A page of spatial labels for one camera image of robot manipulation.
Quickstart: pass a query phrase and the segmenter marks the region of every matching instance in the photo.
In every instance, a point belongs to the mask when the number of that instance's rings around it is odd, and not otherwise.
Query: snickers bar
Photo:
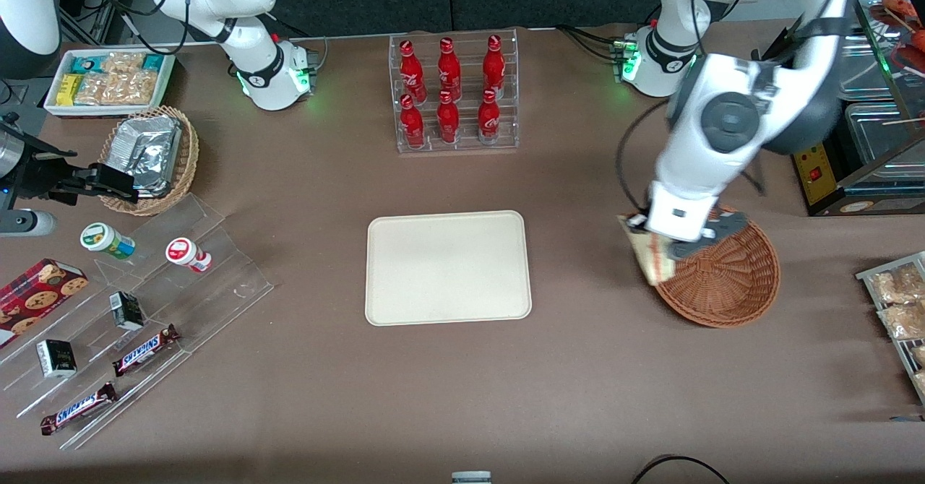
[[[113,388],[113,384],[106,383],[103,385],[103,388],[93,392],[86,398],[75,402],[75,404],[70,405],[55,415],[49,415],[43,418],[42,435],[51,435],[60,428],[63,428],[68,422],[73,421],[73,419],[80,418],[80,416],[89,414],[90,411],[102,405],[108,405],[109,402],[116,402],[118,400],[119,396],[116,395],[116,389]]]
[[[176,329],[174,329],[171,323],[166,329],[162,329],[161,332],[158,332],[157,336],[154,336],[147,342],[143,342],[137,349],[127,353],[125,357],[119,361],[114,361],[113,368],[116,369],[116,378],[125,376],[128,372],[138,368],[142,363],[151,359],[158,351],[178,339],[179,333],[176,332]]]

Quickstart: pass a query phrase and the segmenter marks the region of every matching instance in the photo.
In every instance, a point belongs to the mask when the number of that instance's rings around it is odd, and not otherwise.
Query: aluminum foil container
[[[171,192],[176,151],[183,125],[171,116],[128,119],[113,135],[106,165],[131,175],[139,198]]]

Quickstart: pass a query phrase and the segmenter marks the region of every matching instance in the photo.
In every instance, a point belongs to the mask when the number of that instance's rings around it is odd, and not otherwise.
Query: small black box
[[[113,311],[113,320],[116,320],[116,327],[126,330],[138,330],[145,326],[145,317],[142,315],[142,307],[138,304],[138,299],[132,294],[118,293],[109,295],[109,308]]]
[[[39,365],[46,378],[66,378],[77,374],[77,362],[70,343],[44,340],[38,342],[35,349],[39,352]]]

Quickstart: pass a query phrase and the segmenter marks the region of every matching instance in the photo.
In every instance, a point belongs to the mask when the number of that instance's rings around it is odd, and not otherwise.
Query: white box
[[[60,106],[56,104],[56,96],[61,88],[61,79],[64,78],[65,74],[70,72],[70,66],[76,57],[102,56],[111,52],[151,53],[151,51],[145,47],[98,47],[95,49],[67,51],[64,53],[59,68],[55,73],[55,79],[52,81],[51,89],[46,96],[46,102],[43,104],[44,109],[46,109],[49,114],[59,116],[59,118],[105,118],[106,116],[135,114],[142,112],[142,110],[160,106],[161,100],[164,99],[164,92],[168,89],[168,80],[171,79],[171,72],[174,62],[176,61],[175,56],[164,56],[164,62],[161,64],[161,69],[158,72],[158,82],[155,83],[155,93],[151,96],[151,103],[148,103],[148,105]]]

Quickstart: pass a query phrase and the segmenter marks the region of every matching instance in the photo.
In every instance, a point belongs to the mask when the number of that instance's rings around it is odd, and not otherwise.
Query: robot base
[[[681,80],[684,78],[684,73],[687,72],[687,67],[679,60],[677,62],[678,67],[674,72],[664,72],[661,64],[652,59],[647,46],[645,46],[645,39],[647,39],[648,33],[651,32],[651,27],[642,27],[638,32],[628,33],[625,36],[627,42],[637,44],[637,49],[624,51],[627,63],[622,67],[621,80],[633,85],[644,95],[668,97],[673,95],[681,86]]]
[[[282,110],[297,102],[301,96],[309,95],[313,87],[314,76],[310,67],[308,52],[304,47],[294,46],[290,42],[279,42],[283,51],[283,66],[280,72],[270,80],[268,86],[257,88],[244,86],[244,93],[254,101],[254,104],[264,110]]]

